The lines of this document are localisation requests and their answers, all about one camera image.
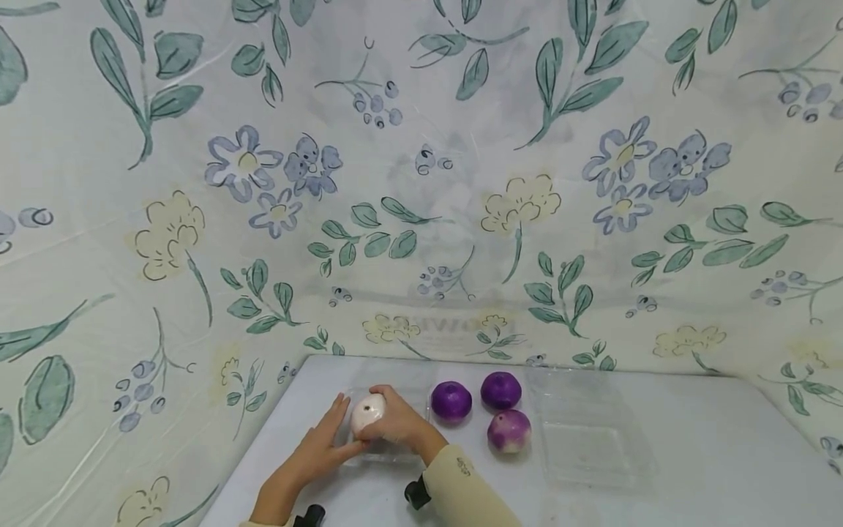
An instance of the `painted flower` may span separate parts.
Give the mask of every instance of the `painted flower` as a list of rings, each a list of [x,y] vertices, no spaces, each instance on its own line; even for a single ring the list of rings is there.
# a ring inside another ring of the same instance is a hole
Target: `painted flower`
[[[656,337],[652,352],[659,357],[682,357],[691,353],[702,353],[717,347],[726,339],[726,333],[710,325],[697,331],[692,325],[682,325],[673,333],[662,333]]]
[[[647,186],[639,183],[626,190],[626,185],[618,185],[612,191],[612,205],[601,208],[592,219],[595,223],[603,224],[603,234],[609,235],[618,229],[630,233],[638,226],[638,218],[652,214],[652,206],[647,203],[636,202],[647,194]]]
[[[217,160],[208,164],[205,182],[211,186],[227,186],[231,196],[241,203],[252,199],[252,184],[263,191],[275,188],[275,181],[266,172],[284,160],[276,150],[258,150],[258,131],[243,125],[237,131],[237,143],[223,136],[208,141],[208,152]]]
[[[302,210],[301,202],[291,202],[293,190],[284,189],[278,198],[268,192],[258,196],[258,204],[264,212],[249,218],[249,225],[254,229],[267,229],[273,239],[281,237],[285,230],[293,230],[298,225],[296,213]]]
[[[143,276],[157,282],[180,272],[188,249],[199,243],[205,231],[205,214],[194,207],[182,191],[147,207],[149,229],[135,235],[135,251],[144,259]]]
[[[677,150],[665,148],[650,159],[650,179],[657,182],[650,187],[650,198],[658,199],[666,194],[671,202],[683,202],[689,194],[703,194],[708,190],[708,176],[726,166],[731,153],[732,145],[728,143],[708,148],[706,137],[697,130]]]
[[[597,181],[597,195],[612,192],[615,182],[628,183],[635,177],[635,162],[656,151],[656,143],[642,141],[650,127],[650,117],[643,116],[630,127],[628,136],[620,130],[609,130],[600,138],[600,153],[583,167],[583,179]]]
[[[159,477],[146,490],[129,494],[117,511],[115,527],[154,527],[164,523],[164,510],[169,503],[169,478]]]
[[[486,213],[481,227],[489,233],[510,234],[522,223],[549,217],[559,209],[562,199],[553,191],[553,180],[547,174],[532,180],[512,178],[504,195],[492,194],[486,199]]]
[[[377,315],[374,320],[363,322],[363,329],[366,331],[366,340],[374,344],[407,341],[422,332],[419,326],[410,324],[405,316],[390,319],[386,315]]]

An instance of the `green leaf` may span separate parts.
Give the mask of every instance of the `green leaf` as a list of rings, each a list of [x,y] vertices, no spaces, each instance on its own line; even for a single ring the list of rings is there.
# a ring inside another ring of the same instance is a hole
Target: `green leaf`
[[[789,234],[782,234],[778,238],[771,240],[766,245],[762,245],[758,249],[752,251],[752,253],[750,253],[744,261],[740,262],[740,268],[749,269],[750,267],[759,266],[768,261],[775,253],[779,252],[781,248],[785,246],[788,238],[790,238]]]
[[[373,233],[368,237],[366,246],[363,247],[363,254],[367,258],[380,256],[389,248],[389,235],[386,233]]]
[[[222,267],[219,270],[219,274],[223,277],[223,280],[229,286],[231,286],[232,288],[234,288],[234,289],[242,289],[243,288],[243,285],[240,282],[238,282],[237,278],[234,276],[234,273],[232,273],[231,271],[229,271],[225,267]]]
[[[108,30],[97,28],[91,31],[90,44],[91,55],[94,56],[94,62],[105,81],[117,92],[126,106],[131,108],[136,115],[140,115],[135,96],[132,94],[132,86],[126,77],[126,64],[123,63],[123,55],[120,54],[120,48],[117,47],[114,37]],[[19,53],[17,50],[14,43],[8,39],[6,32],[0,28],[0,105],[12,102],[18,93],[14,85],[16,79],[19,79],[21,83],[26,80],[24,58],[20,57],[20,62],[15,59],[15,52]]]
[[[323,344],[322,341],[316,338],[315,336],[309,336],[307,339],[305,339],[304,345],[307,347],[312,347],[314,350],[321,351],[325,349],[325,344]]]
[[[352,207],[352,221],[365,229],[380,227],[378,212],[374,210],[371,203],[358,203]]]
[[[629,55],[635,44],[644,35],[650,23],[643,20],[617,25],[603,33],[594,50],[591,64],[586,68],[586,75],[594,75],[613,67]]]
[[[738,22],[738,5],[735,0],[726,0],[720,6],[720,10],[714,15],[711,21],[711,28],[708,30],[708,54],[711,55],[727,44],[735,31],[735,24]]]
[[[269,62],[266,63],[264,78],[260,80],[260,91],[264,95],[266,103],[275,108],[276,102],[284,101],[284,88],[281,86],[281,79],[278,78]]]
[[[580,62],[591,41],[594,24],[597,22],[596,0],[568,0],[568,22],[577,37],[580,50],[577,62]]]
[[[239,319],[248,320],[260,315],[260,308],[249,297],[240,297],[226,309],[230,315]]]
[[[465,63],[463,82],[459,83],[459,88],[457,88],[457,100],[471,99],[471,96],[477,93],[477,90],[486,83],[488,78],[489,56],[486,54],[486,48],[481,47],[479,50],[475,51],[474,55],[470,56],[469,61]]]
[[[189,72],[202,54],[200,35],[193,33],[159,33],[155,35],[155,56],[158,58],[158,72],[162,80],[179,77]]]
[[[664,239],[669,244],[687,244],[688,242],[694,241],[694,237],[690,233],[690,228],[684,223],[674,225],[665,233]]]
[[[330,258],[330,256],[334,254],[333,249],[318,241],[309,244],[308,251],[311,255],[316,256],[317,258]]]
[[[535,59],[535,82],[539,85],[541,100],[545,108],[553,108],[553,93],[556,90],[556,77],[562,66],[562,39],[554,37],[541,47]]]
[[[782,202],[767,202],[762,205],[761,217],[782,227],[799,227],[812,222],[794,211],[793,207]]]
[[[571,360],[577,364],[594,364],[594,357],[590,353],[578,353]]]
[[[266,392],[262,391],[258,395],[252,397],[252,400],[246,405],[246,411],[258,411],[260,405],[262,405],[264,401],[266,401]]]
[[[350,241],[340,249],[340,267],[350,266],[357,258],[357,248]]]
[[[805,400],[802,397],[802,393],[789,384],[787,385],[787,400],[790,401],[791,406],[793,406],[793,410],[795,410],[797,414],[803,416],[811,415],[808,410],[805,410]]]
[[[556,111],[556,114],[560,116],[574,111],[591,110],[608,99],[623,83],[623,77],[612,77],[583,84],[563,101],[563,106]]]
[[[567,322],[565,322],[565,317],[560,315],[559,312],[557,312],[554,309],[530,308],[530,309],[527,309],[527,310],[530,312],[530,314],[532,316],[541,320],[542,322],[545,322],[546,324],[550,324],[551,322],[556,322],[556,323],[559,323],[559,324],[567,324]]]
[[[728,239],[718,248],[702,257],[702,265],[708,267],[722,266],[738,261],[752,250],[755,244],[745,239]]]
[[[694,250],[690,247],[677,250],[673,256],[670,257],[668,263],[664,265],[662,272],[679,272],[685,269],[690,264],[691,258],[694,257]]]
[[[539,253],[539,269],[546,277],[553,278],[553,261],[544,251]]]
[[[238,22],[257,22],[275,3],[275,0],[233,0],[231,12]]]
[[[525,283],[524,291],[527,292],[530,298],[539,304],[553,305],[553,289],[551,289],[546,283]]]
[[[699,38],[700,31],[697,28],[685,31],[664,52],[664,60],[668,61],[668,64],[682,62],[694,50]]]
[[[61,355],[41,360],[24,382],[18,400],[18,426],[26,444],[47,437],[73,403],[76,377]]]
[[[322,232],[333,239],[349,239],[351,235],[342,227],[340,222],[329,219],[322,223]]]
[[[116,46],[114,49],[116,50],[117,59],[120,61],[120,64],[122,64],[123,61],[120,58],[120,50],[117,50]],[[97,54],[94,51],[93,42],[91,45],[91,51],[94,53],[94,60],[97,61],[97,66],[99,67],[99,60],[97,59]],[[122,72],[122,78],[125,79],[126,69],[123,68]],[[21,84],[25,83],[29,76],[29,71],[26,68],[26,61],[24,60],[24,56],[21,54],[20,49],[18,49],[11,37],[8,36],[8,33],[0,27],[0,106],[7,105],[14,100],[14,98],[18,95]],[[112,86],[115,86],[109,77],[105,78]],[[131,92],[132,91],[129,89],[129,99],[131,99]]]
[[[652,267],[658,264],[664,255],[659,253],[656,250],[651,250],[645,253],[641,253],[632,258],[632,265],[635,267]]]
[[[250,335],[260,335],[261,333],[267,333],[269,330],[275,327],[278,322],[281,322],[281,319],[279,319],[275,315],[261,317],[254,324],[246,328],[246,333],[249,333]]]
[[[279,282],[275,284],[273,289],[275,290],[275,298],[281,305],[281,311],[284,314],[289,313],[290,308],[293,306],[293,286],[286,282]]]
[[[204,88],[194,84],[170,86],[153,97],[149,105],[149,118],[153,121],[181,117],[199,100]]]
[[[723,234],[742,234],[749,218],[743,205],[727,205],[711,211],[706,220],[706,227]]]
[[[261,44],[260,47],[245,44],[231,59],[231,71],[235,72],[240,77],[251,77],[252,75],[257,75],[260,70],[263,69],[263,65],[263,44]]]
[[[290,0],[290,16],[293,17],[293,22],[300,28],[304,27],[315,7],[316,0]]]
[[[399,234],[389,247],[389,258],[397,260],[399,258],[406,258],[413,254],[416,250],[416,233],[411,230],[406,230]]]
[[[573,284],[585,267],[585,258],[579,255],[574,258],[565,271],[559,273],[559,280],[557,282],[557,289],[559,290],[559,298],[565,294],[565,290]]]
[[[781,374],[789,379],[795,379],[796,375],[793,374],[793,368],[791,368],[790,363],[784,363],[784,366],[781,367],[779,370]]]

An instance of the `blue flower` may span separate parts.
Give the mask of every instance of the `blue flower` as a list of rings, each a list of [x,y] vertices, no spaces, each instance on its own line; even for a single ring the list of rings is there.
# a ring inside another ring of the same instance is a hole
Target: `blue flower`
[[[217,160],[208,164],[205,182],[212,186],[227,186],[231,196],[240,203],[252,199],[252,184],[263,191],[275,188],[275,181],[266,172],[284,160],[275,150],[258,150],[258,131],[243,125],[236,134],[237,144],[226,137],[216,136],[208,141],[208,152]]]
[[[268,229],[273,239],[281,237],[281,232],[293,230],[298,224],[296,213],[302,210],[301,202],[290,202],[293,190],[284,189],[276,199],[269,192],[261,192],[258,204],[264,212],[249,218],[249,225],[254,229]]]
[[[607,196],[615,186],[615,180],[628,183],[635,177],[635,160],[644,159],[656,151],[656,143],[642,141],[644,132],[650,127],[650,118],[643,116],[630,128],[629,136],[620,130],[609,130],[600,138],[600,152],[603,155],[594,156],[583,167],[583,179],[597,180],[597,195]],[[614,147],[607,144],[611,141]],[[604,166],[597,174],[593,172],[601,165]]]
[[[638,218],[652,214],[652,207],[636,200],[647,194],[647,186],[639,183],[627,192],[626,185],[618,185],[612,191],[612,205],[601,208],[594,214],[592,221],[603,224],[603,234],[609,235],[618,229],[630,233],[638,226]]]
[[[650,187],[650,198],[658,199],[667,194],[671,202],[682,202],[689,194],[699,196],[708,190],[708,176],[726,166],[731,153],[732,145],[728,143],[718,143],[709,149],[706,137],[697,130],[679,145],[679,149],[665,148],[650,159],[650,179],[658,182]],[[697,171],[695,164],[700,159],[702,165]]]

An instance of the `painted leaf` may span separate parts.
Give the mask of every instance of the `painted leaf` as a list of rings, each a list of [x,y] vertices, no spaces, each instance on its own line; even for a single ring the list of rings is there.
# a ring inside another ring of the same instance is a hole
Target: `painted leaf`
[[[728,239],[715,250],[702,257],[702,265],[723,266],[738,261],[752,250],[755,244],[745,239]]]
[[[264,65],[264,46],[253,46],[245,44],[231,59],[231,71],[240,77],[251,77],[257,75]]]
[[[366,246],[363,247],[363,254],[367,258],[374,258],[380,256],[389,248],[389,235],[386,233],[374,233],[368,237]]]
[[[246,328],[246,333],[249,333],[251,335],[260,335],[261,333],[267,333],[269,330],[275,327],[278,322],[281,322],[281,319],[279,319],[275,315],[260,317],[254,324]]]
[[[0,27],[0,106],[7,105],[14,100],[14,98],[18,95],[20,85],[25,83],[29,76],[30,74],[29,70],[26,68],[24,55],[8,36],[8,33]]]
[[[546,277],[553,277],[553,261],[544,251],[539,253],[539,269]]]
[[[158,72],[162,80],[179,77],[189,72],[202,54],[200,35],[193,33],[163,33],[155,36],[155,56],[158,58]]]
[[[9,60],[8,57],[10,53],[8,49],[5,49],[5,45],[2,42],[5,35],[6,34],[0,30],[0,56],[3,56],[3,60],[0,62],[0,67],[2,67],[3,78],[5,78],[5,75],[8,74],[7,70],[9,70],[9,65],[7,64],[7,60]],[[132,86],[129,84],[129,79],[126,77],[126,64],[123,63],[123,55],[120,54],[120,48],[117,47],[114,37],[108,30],[97,28],[96,30],[91,31],[90,44],[91,55],[94,56],[94,62],[96,62],[97,68],[99,69],[99,72],[102,73],[105,81],[117,92],[117,95],[119,95],[121,100],[126,103],[126,106],[131,108],[136,114],[139,114],[140,112],[137,108],[137,104],[135,103],[135,96],[132,94]],[[24,80],[26,80],[25,68],[26,66],[24,65]],[[0,84],[0,86],[5,88],[5,82]],[[3,103],[5,100],[3,95],[7,93],[7,90],[1,90],[0,104],[5,104]]]
[[[790,401],[791,406],[793,406],[793,410],[795,410],[797,414],[803,416],[811,415],[808,410],[805,410],[805,400],[802,397],[802,392],[790,384],[787,385],[787,400]]]
[[[389,247],[389,258],[397,260],[399,258],[406,258],[413,254],[416,250],[416,233],[411,230],[406,230],[399,234]]]
[[[18,400],[18,426],[27,444],[47,437],[73,403],[76,378],[61,355],[41,360],[24,383]]]
[[[591,64],[585,70],[586,75],[600,73],[622,61],[629,55],[649,25],[649,22],[639,20],[617,25],[603,33],[597,42]]]
[[[778,238],[771,240],[766,245],[762,245],[758,249],[752,251],[752,253],[750,253],[744,261],[740,262],[740,268],[749,269],[750,267],[759,266],[768,261],[775,253],[779,252],[781,248],[785,246],[788,238],[790,238],[789,234],[782,234]]]
[[[539,304],[553,305],[553,289],[551,289],[546,283],[525,283],[524,291],[527,292],[530,298]]]
[[[357,258],[357,247],[350,241],[340,249],[340,267],[347,267],[354,263]]]
[[[233,0],[231,12],[238,22],[257,22],[274,3],[274,0]]]
[[[585,48],[591,41],[594,24],[597,22],[597,1],[568,0],[568,22],[577,37],[577,43],[579,44],[577,62],[580,62],[585,54]]]
[[[248,297],[241,297],[234,301],[233,304],[226,309],[230,315],[234,315],[239,319],[248,320],[260,315],[260,308],[255,305],[255,302]]]
[[[668,263],[664,265],[663,272],[679,272],[685,269],[690,264],[691,258],[694,257],[694,250],[690,247],[677,250],[673,256],[670,257]]]
[[[187,86],[170,86],[162,89],[153,97],[149,104],[149,118],[153,121],[181,117],[202,96],[205,89],[202,86],[190,84]]]
[[[591,110],[594,106],[608,99],[623,83],[623,77],[612,77],[584,84],[564,101],[564,104],[556,113],[562,115],[574,111]]]
[[[708,30],[708,54],[711,55],[732,38],[738,22],[738,5],[735,0],[726,0],[711,21]]]
[[[761,217],[782,227],[799,227],[807,225],[811,220],[793,210],[793,207],[782,202],[767,202],[761,206]]]
[[[352,221],[366,229],[380,227],[378,212],[374,210],[371,203],[358,203],[352,207]]]
[[[556,90],[556,77],[562,66],[562,39],[552,38],[541,47],[535,59],[535,82],[539,85],[541,100],[545,108],[553,108],[553,93]]]
[[[459,83],[459,88],[457,88],[457,100],[471,99],[471,96],[477,93],[477,90],[486,83],[488,78],[489,56],[486,54],[486,48],[481,47],[465,63],[463,81]]]
[[[304,27],[314,13],[316,0],[290,0],[290,16],[298,27]]]
[[[700,31],[697,28],[685,31],[664,52],[664,60],[668,61],[668,64],[682,62],[694,50],[699,39]]]

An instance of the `yellow flower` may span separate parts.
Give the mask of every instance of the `yellow flower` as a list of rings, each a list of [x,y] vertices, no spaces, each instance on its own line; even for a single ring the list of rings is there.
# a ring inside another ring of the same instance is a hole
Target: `yellow flower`
[[[659,357],[681,357],[690,353],[702,353],[713,349],[726,339],[715,325],[697,331],[692,325],[682,325],[673,333],[662,333],[656,337],[652,352]]]
[[[190,259],[188,249],[199,243],[205,230],[205,215],[182,191],[147,207],[149,229],[135,235],[135,250],[146,260],[143,276],[157,282],[173,276]]]
[[[159,477],[148,491],[129,494],[117,511],[115,527],[157,527],[164,522],[169,499],[169,478]]]
[[[547,218],[562,204],[553,191],[553,180],[547,174],[533,180],[512,178],[504,195],[492,194],[486,199],[486,213],[480,222],[486,232],[509,234],[522,223]]]
[[[405,316],[395,316],[392,320],[386,315],[377,315],[374,320],[363,322],[366,340],[375,344],[384,342],[407,341],[422,332],[417,325],[411,325]]]

